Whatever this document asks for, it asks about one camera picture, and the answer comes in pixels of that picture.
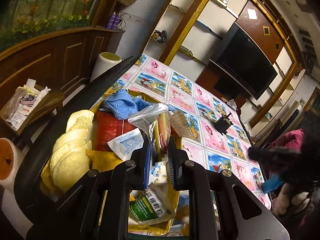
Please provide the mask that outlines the black wall television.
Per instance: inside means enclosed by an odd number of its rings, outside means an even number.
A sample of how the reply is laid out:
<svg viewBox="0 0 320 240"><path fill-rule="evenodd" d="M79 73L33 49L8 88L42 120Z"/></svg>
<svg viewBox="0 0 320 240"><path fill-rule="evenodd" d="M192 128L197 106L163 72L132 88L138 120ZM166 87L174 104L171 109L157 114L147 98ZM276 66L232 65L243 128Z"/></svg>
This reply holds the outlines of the black wall television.
<svg viewBox="0 0 320 240"><path fill-rule="evenodd" d="M255 99L261 97L277 75L264 52L235 22L209 60Z"/></svg>

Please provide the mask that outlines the yellow sponge cloth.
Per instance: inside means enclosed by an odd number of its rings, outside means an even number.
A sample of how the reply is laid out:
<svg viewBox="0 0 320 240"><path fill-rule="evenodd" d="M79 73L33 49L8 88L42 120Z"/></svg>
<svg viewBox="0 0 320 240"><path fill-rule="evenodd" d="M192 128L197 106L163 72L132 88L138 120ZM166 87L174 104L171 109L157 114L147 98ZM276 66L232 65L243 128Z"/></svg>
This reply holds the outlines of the yellow sponge cloth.
<svg viewBox="0 0 320 240"><path fill-rule="evenodd" d="M90 160L86 151L92 149L93 118L94 113L90 110L72 113L65 133L53 146L50 176L53 184L64 193L89 171Z"/></svg>

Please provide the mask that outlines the white desiccant packet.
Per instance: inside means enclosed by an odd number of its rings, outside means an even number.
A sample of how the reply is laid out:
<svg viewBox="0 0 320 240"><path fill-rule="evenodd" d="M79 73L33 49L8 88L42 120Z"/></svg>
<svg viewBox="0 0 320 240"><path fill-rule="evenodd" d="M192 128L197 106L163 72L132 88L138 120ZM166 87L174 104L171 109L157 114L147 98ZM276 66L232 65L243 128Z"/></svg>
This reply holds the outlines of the white desiccant packet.
<svg viewBox="0 0 320 240"><path fill-rule="evenodd" d="M107 144L110 149L122 160L131 159L132 152L143 147L144 139L138 128L124 133Z"/></svg>

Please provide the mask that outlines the white paper roll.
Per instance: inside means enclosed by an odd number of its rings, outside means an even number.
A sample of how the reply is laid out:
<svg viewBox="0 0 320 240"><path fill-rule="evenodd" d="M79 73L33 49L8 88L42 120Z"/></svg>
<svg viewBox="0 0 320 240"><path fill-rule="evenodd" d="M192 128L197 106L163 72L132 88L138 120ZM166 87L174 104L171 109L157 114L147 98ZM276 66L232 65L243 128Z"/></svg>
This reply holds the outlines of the white paper roll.
<svg viewBox="0 0 320 240"><path fill-rule="evenodd" d="M94 79L96 79L98 76L115 66L116 64L120 63L122 61L121 57L114 53L110 52L103 52L100 53L95 66L93 68L93 72L91 75L90 82L92 82Z"/></svg>

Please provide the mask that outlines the white plastic bag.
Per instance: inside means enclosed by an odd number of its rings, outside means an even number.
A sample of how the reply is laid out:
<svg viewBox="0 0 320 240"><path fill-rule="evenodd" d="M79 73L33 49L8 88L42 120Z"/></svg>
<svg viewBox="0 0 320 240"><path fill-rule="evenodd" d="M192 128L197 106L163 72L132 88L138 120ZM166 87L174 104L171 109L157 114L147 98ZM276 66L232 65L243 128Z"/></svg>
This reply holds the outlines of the white plastic bag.
<svg viewBox="0 0 320 240"><path fill-rule="evenodd" d="M235 103L235 101L232 99L232 100L229 100L229 101L227 101L226 102L227 103L227 105L229 106L229 107L231 107L233 110L237 110L237 105L236 105L236 103Z"/></svg>

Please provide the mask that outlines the lemon print tissue pack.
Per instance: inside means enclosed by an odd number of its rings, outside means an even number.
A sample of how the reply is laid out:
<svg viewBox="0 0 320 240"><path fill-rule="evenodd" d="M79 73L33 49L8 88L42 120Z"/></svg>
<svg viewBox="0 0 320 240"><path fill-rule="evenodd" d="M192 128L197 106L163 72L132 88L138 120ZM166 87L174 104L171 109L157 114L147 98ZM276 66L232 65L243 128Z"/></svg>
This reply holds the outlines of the lemon print tissue pack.
<svg viewBox="0 0 320 240"><path fill-rule="evenodd" d="M163 185L168 182L166 164L163 161L157 162L152 166L149 173L149 184Z"/></svg>

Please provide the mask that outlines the wooden side cabinet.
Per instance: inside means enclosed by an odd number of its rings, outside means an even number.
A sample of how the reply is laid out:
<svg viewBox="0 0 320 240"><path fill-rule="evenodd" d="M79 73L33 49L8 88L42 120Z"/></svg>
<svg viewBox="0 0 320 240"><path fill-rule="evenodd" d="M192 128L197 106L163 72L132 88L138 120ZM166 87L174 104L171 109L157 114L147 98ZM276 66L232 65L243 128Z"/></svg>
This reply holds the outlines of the wooden side cabinet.
<svg viewBox="0 0 320 240"><path fill-rule="evenodd" d="M88 82L98 55L115 53L122 30L81 27L55 31L20 42L1 52L1 106L28 79L71 94Z"/></svg>

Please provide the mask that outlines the black pen holder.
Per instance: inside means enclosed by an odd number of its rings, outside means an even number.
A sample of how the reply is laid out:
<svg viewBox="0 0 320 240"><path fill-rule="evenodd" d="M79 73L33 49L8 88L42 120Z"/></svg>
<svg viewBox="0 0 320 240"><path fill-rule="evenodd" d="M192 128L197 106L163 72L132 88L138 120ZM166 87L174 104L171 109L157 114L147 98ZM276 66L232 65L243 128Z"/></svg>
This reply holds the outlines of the black pen holder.
<svg viewBox="0 0 320 240"><path fill-rule="evenodd" d="M227 134L227 129L229 129L233 123L231 122L229 116L231 113L228 115L222 115L214 124L215 129L221 133L221 134Z"/></svg>

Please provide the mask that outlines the wooden tray with clutter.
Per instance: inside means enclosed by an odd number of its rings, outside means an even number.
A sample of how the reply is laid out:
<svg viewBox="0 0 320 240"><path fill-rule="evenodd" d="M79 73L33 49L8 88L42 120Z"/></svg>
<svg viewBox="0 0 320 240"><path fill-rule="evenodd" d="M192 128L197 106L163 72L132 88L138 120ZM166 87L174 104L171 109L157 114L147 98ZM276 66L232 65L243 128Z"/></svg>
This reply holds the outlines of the wooden tray with clutter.
<svg viewBox="0 0 320 240"><path fill-rule="evenodd" d="M1 119L16 135L44 115L62 108L65 95L28 79L1 108Z"/></svg>

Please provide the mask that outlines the green white packet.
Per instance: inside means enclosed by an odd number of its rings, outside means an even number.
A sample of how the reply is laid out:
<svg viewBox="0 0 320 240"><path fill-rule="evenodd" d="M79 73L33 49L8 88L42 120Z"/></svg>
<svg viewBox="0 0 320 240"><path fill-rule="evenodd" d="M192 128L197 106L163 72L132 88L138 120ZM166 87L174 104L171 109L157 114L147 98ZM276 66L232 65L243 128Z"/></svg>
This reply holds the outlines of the green white packet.
<svg viewBox="0 0 320 240"><path fill-rule="evenodd" d="M161 189L151 183L129 205L129 218L133 224L153 225L175 217L175 210Z"/></svg>

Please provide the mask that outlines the blue knitted cloth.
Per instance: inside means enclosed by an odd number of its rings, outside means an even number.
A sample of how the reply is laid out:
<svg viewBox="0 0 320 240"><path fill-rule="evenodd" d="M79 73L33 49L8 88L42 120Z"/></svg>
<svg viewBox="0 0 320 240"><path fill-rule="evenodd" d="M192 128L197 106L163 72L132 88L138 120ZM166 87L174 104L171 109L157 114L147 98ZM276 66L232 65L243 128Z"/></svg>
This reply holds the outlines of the blue knitted cloth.
<svg viewBox="0 0 320 240"><path fill-rule="evenodd" d="M135 120L175 112L176 109L170 104L147 102L138 96L131 96L125 89L119 89L104 100L99 111L110 112L118 120Z"/></svg>

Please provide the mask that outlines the clear bag coloured sticks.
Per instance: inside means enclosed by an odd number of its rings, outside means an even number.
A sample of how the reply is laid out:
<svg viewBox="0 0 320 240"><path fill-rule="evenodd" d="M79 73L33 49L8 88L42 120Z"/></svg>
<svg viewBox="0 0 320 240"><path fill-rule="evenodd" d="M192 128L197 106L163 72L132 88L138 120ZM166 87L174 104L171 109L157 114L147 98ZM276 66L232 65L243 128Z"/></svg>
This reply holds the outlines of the clear bag coloured sticks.
<svg viewBox="0 0 320 240"><path fill-rule="evenodd" d="M169 107L164 103L153 104L129 116L128 122L148 137L152 164L162 161L171 133Z"/></svg>

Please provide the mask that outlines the red shiny cloth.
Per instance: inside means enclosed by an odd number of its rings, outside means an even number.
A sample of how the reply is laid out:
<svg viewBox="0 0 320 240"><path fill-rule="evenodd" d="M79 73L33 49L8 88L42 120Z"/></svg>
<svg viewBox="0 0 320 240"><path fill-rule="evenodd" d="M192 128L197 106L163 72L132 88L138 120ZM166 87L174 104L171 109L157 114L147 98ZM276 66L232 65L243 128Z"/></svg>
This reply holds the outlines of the red shiny cloth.
<svg viewBox="0 0 320 240"><path fill-rule="evenodd" d="M132 124L129 124L127 120L118 120L110 112L98 111L95 114L95 119L98 127L94 139L93 150L96 151L112 152L107 143L136 128Z"/></svg>

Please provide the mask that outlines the colourful picture tablecloth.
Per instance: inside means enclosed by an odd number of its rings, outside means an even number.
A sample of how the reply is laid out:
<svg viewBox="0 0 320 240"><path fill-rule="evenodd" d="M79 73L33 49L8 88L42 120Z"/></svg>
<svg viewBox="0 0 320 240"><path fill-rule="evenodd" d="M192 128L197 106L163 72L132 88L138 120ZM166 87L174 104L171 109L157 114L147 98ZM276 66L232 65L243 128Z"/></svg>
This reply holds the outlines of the colourful picture tablecloth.
<svg viewBox="0 0 320 240"><path fill-rule="evenodd" d="M269 196L261 190L262 170L258 162L248 157L251 143L231 107L186 76L145 54L111 88L130 89L133 86L161 97L165 103L183 112L194 136L193 139L182 139L182 148L191 160L211 171L231 170L271 209ZM221 134L214 124L229 113L233 125L227 129L227 134Z"/></svg>

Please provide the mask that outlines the yellow storage box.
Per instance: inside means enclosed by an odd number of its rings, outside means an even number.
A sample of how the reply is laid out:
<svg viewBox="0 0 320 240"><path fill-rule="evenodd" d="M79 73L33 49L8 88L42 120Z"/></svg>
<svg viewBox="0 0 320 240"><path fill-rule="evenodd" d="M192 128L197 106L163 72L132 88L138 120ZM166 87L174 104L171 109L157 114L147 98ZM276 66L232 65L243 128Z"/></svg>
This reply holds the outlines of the yellow storage box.
<svg viewBox="0 0 320 240"><path fill-rule="evenodd" d="M115 93L119 89L109 88L90 108L90 111L97 113L99 111L100 105L104 100L111 94ZM128 93L131 96L138 96L147 102L160 103L164 102L159 96L153 95L145 90L139 89L135 86L131 87L128 90ZM122 160L114 152L104 152L96 150L88 150L86 152L89 158L90 167L95 168L99 172L110 171L115 168L116 165L122 163ZM46 196L62 196L61 190L56 187L53 183L52 176L50 175L50 162L48 161L41 173L40 180L40 190ZM172 206L176 209L178 206L179 193L175 192L171 186L165 186L163 189L164 194L167 195ZM170 228L174 222L174 219L171 219L167 222L153 224L153 225L138 225L130 223L129 230L138 234L138 233L149 233L154 236L165 236L169 233Z"/></svg>

